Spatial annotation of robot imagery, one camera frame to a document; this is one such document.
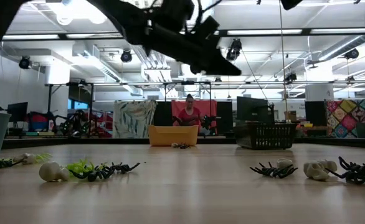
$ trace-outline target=pillar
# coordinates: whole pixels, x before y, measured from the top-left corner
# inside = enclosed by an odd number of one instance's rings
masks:
[[[306,71],[308,81],[332,81],[333,72],[331,61],[316,64],[317,68]],[[313,84],[306,86],[306,101],[334,100],[333,84]]]

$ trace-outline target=woman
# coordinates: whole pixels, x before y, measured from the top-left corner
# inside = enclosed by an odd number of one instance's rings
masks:
[[[185,108],[181,110],[177,117],[173,117],[180,126],[194,126],[201,124],[201,112],[194,107],[194,98],[188,94],[185,100]]]

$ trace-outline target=yellow basket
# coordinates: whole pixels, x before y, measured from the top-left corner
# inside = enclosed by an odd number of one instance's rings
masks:
[[[198,125],[194,126],[149,126],[149,143],[152,146],[171,146],[172,143],[184,143],[195,146]]]

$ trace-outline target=dark hair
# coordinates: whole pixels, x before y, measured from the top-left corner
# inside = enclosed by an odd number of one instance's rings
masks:
[[[187,95],[187,98],[186,98],[185,100],[187,101],[187,100],[188,100],[188,99],[190,99],[190,98],[191,98],[191,99],[193,99],[194,97],[192,97],[192,95],[191,95],[191,94],[188,94],[188,95]]]

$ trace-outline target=red shirt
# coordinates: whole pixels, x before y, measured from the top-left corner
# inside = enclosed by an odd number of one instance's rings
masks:
[[[187,114],[187,111],[185,109],[181,110],[180,114],[178,115],[178,118],[181,119],[183,122],[191,120],[189,122],[190,126],[193,125],[200,126],[201,122],[199,120],[199,116],[201,115],[201,112],[197,108],[193,108],[192,110],[193,111],[191,115]]]

